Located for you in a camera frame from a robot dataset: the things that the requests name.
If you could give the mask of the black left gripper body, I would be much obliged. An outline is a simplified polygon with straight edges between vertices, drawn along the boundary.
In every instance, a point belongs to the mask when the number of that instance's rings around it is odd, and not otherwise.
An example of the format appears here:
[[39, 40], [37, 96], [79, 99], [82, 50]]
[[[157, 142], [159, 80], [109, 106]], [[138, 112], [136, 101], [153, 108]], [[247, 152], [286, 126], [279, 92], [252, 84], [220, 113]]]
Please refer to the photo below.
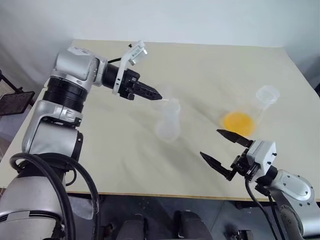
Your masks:
[[133, 101], [135, 98], [134, 94], [134, 84], [139, 81], [140, 74], [131, 69], [127, 69], [124, 71], [122, 76], [122, 81], [119, 87], [119, 96]]

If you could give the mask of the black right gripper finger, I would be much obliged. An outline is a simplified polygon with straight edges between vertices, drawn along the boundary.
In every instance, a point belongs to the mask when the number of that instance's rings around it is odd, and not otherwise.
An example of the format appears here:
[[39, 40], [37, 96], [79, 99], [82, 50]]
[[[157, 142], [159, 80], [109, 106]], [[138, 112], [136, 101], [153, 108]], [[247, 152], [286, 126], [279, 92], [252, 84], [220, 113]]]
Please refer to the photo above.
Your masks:
[[206, 153], [200, 152], [200, 155], [205, 160], [205, 162], [215, 171], [223, 175], [228, 181], [231, 181], [235, 175], [232, 170], [226, 169], [222, 164], [215, 158], [207, 155]]
[[217, 129], [216, 130], [220, 135], [229, 140], [232, 143], [237, 143], [245, 148], [249, 148], [253, 144], [253, 140], [249, 140], [244, 136], [239, 135], [238, 133], [228, 131], [225, 129]]

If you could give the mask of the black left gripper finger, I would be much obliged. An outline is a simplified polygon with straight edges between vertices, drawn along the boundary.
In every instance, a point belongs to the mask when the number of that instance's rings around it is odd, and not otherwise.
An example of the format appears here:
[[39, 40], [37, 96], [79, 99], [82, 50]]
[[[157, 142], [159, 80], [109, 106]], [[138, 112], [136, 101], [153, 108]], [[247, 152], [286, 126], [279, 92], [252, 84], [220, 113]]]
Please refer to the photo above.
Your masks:
[[155, 88], [146, 84], [135, 84], [134, 94], [151, 101], [163, 99], [162, 95]]
[[159, 93], [155, 88], [140, 81], [136, 83], [136, 92], [139, 94], [158, 94]]

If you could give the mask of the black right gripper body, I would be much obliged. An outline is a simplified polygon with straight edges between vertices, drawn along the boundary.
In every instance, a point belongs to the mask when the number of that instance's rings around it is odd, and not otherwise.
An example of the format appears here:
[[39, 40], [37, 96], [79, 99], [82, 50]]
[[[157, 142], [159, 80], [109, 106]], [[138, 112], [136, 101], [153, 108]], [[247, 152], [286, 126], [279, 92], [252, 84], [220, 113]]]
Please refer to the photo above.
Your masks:
[[252, 180], [258, 171], [258, 164], [247, 156], [249, 149], [246, 148], [241, 155], [238, 155], [231, 164], [232, 171], [240, 174], [246, 180]]

